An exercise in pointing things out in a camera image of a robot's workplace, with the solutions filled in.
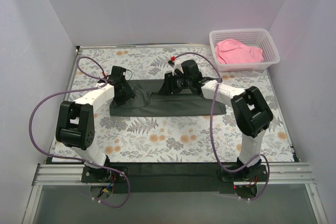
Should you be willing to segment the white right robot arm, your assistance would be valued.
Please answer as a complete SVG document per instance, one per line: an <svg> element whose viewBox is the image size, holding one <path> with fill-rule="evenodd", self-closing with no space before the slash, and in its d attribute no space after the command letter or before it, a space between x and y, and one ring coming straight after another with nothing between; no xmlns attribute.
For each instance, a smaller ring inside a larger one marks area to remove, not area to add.
<svg viewBox="0 0 336 224"><path fill-rule="evenodd" d="M240 179L257 176L261 164L261 144L265 130L269 128L274 116L265 98L257 87L248 89L225 85L210 77L196 74L185 77L182 74L168 72L159 90L160 95L173 95L182 90L191 92L204 99L212 100L209 132L212 150L217 163L224 174L231 174ZM235 166L225 167L219 159L213 136L213 110L216 102L233 109L236 124L242 133L242 148Z"/></svg>

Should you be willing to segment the dark grey t shirt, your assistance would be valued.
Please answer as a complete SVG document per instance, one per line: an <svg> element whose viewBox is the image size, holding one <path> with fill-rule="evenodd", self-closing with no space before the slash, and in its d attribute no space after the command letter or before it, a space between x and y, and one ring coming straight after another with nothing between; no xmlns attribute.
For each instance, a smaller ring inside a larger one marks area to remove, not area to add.
<svg viewBox="0 0 336 224"><path fill-rule="evenodd" d="M125 104L110 104L111 116L172 117L210 115L212 100L193 95L189 89L174 95L159 95L163 80L131 80L135 93Z"/></svg>

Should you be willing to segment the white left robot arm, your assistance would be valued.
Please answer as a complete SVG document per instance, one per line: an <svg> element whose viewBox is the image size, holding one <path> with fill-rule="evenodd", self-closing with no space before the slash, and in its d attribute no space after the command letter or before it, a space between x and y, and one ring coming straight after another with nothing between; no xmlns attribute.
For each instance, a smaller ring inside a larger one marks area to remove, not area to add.
<svg viewBox="0 0 336 224"><path fill-rule="evenodd" d="M119 80L111 81L106 86L99 83L97 89L73 102L65 101L60 105L56 140L74 150L89 168L89 174L101 182L110 179L111 171L101 168L108 158L94 143L94 113L110 100L119 105L134 97L135 93L128 82Z"/></svg>

